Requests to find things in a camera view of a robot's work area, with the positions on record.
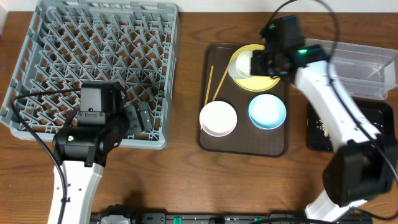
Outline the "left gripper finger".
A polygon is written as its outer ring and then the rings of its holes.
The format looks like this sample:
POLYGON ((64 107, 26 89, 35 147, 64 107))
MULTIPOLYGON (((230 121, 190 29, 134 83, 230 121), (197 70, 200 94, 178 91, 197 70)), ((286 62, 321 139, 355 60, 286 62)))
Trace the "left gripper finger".
POLYGON ((134 106, 124 107, 124 113, 129 120, 129 129, 127 132, 128 135, 132 136, 135 134, 139 134, 141 132, 141 125, 139 122, 136 108, 134 106))
POLYGON ((153 128, 153 122, 151 118, 151 110, 147 102, 138 103, 138 112, 143 131, 150 131, 153 128))

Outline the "white cup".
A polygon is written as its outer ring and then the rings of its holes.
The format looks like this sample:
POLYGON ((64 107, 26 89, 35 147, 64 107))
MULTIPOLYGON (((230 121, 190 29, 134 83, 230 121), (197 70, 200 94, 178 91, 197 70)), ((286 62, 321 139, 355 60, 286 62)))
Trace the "white cup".
POLYGON ((251 78, 252 51, 245 50, 237 52, 237 55, 229 64, 228 72, 232 79, 240 80, 251 78))

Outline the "light blue bowl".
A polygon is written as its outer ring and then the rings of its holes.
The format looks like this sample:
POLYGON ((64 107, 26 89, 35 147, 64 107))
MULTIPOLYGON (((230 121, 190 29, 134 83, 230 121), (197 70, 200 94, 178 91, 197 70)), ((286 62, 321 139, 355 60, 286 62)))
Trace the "light blue bowl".
POLYGON ((261 94, 254 97, 248 106, 248 115, 255 127, 272 130, 280 127, 287 118, 284 102, 275 95, 261 94))

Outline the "rice food scraps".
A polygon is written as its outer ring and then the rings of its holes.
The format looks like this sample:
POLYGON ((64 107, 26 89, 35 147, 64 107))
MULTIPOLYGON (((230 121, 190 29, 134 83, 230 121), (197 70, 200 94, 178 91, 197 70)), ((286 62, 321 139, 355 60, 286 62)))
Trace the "rice food scraps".
POLYGON ((316 130, 320 131, 324 137, 326 137, 326 138, 329 137, 329 132, 326 129, 326 127, 321 119, 318 119, 315 121, 315 127, 316 127, 316 130))

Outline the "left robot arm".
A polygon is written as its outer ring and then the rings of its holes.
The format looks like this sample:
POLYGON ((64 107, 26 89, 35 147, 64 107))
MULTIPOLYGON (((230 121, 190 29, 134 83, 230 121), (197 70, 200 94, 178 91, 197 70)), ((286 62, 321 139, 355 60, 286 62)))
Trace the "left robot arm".
POLYGON ((54 135, 56 160, 49 223, 89 223, 108 153, 123 138, 152 127, 149 107, 127 105, 119 82, 84 82, 80 107, 54 135))

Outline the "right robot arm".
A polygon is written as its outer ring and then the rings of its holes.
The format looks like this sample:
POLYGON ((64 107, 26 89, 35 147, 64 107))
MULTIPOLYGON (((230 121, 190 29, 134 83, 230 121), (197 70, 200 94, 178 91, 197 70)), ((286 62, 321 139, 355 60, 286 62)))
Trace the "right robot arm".
POLYGON ((303 222, 338 223, 397 182, 397 139, 382 135, 350 97, 332 64, 334 50, 305 44, 297 16, 272 16, 260 36, 265 47, 254 51, 251 75, 288 79, 307 97, 333 146, 324 189, 306 206, 303 222))

